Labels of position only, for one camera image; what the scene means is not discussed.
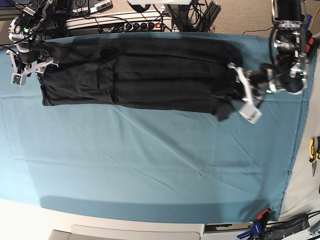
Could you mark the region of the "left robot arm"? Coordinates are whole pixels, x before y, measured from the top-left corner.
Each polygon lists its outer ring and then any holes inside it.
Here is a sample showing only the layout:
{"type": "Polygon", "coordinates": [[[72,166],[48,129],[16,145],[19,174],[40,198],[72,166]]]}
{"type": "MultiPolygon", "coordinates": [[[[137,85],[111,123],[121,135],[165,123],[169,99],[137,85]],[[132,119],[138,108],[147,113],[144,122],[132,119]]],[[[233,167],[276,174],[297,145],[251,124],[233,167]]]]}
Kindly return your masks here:
{"type": "Polygon", "coordinates": [[[272,29],[268,38],[270,63],[262,63],[259,71],[245,72],[230,62],[227,66],[237,74],[243,85],[244,105],[238,111],[249,123],[255,124],[262,113],[259,109],[267,94],[286,91],[299,95],[308,87],[309,57],[306,49],[307,9],[304,0],[273,0],[272,29]]]}

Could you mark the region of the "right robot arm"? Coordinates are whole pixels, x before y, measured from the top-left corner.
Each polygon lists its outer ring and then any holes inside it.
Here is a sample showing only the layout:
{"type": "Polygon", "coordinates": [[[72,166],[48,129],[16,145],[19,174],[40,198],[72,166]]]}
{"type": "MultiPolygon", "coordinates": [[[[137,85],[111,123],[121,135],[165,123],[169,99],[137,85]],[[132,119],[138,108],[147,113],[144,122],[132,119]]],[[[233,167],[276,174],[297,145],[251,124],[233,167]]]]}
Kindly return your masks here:
{"type": "Polygon", "coordinates": [[[30,0],[8,28],[11,44],[2,44],[10,56],[13,73],[10,83],[22,87],[31,73],[43,75],[47,66],[59,62],[46,53],[39,43],[46,35],[47,23],[66,20],[72,6],[71,0],[30,0]]]}

